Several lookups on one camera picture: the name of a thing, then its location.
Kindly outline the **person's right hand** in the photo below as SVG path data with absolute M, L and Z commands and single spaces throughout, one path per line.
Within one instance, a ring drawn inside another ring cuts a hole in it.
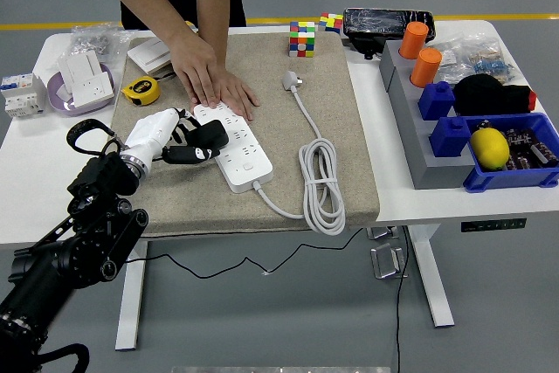
M 218 99 L 210 71 L 217 64 L 217 57 L 212 47 L 189 29 L 173 35 L 167 45 L 171 64 L 191 106 L 216 106 Z

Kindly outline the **person's left hand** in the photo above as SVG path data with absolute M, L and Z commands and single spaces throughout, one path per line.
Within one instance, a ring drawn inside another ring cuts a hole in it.
M 215 88 L 218 98 L 231 111 L 242 116 L 248 123 L 254 120 L 253 109 L 260 106 L 259 98 L 242 79 L 225 69 L 219 69 Z

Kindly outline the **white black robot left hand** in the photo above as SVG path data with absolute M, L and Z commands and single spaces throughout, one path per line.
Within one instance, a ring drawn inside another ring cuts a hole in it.
M 136 122 L 121 159 L 129 167 L 149 172 L 154 160 L 198 164 L 219 155 L 229 142 L 218 120 L 200 123 L 185 109 L 169 108 Z

